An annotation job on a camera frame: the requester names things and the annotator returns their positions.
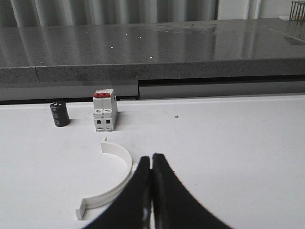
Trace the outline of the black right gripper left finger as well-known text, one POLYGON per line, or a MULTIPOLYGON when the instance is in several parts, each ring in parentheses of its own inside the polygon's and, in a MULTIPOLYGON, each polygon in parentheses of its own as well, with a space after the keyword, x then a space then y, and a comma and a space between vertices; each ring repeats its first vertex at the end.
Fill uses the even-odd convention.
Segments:
POLYGON ((123 191, 86 229, 148 229, 150 227, 150 159, 143 156, 123 191))

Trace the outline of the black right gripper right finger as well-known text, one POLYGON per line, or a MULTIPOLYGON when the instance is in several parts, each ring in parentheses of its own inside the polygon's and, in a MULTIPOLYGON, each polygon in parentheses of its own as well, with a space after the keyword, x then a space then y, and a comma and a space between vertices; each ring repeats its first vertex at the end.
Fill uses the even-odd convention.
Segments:
POLYGON ((157 229, 229 229, 185 188, 166 157, 152 157, 154 223, 157 229))

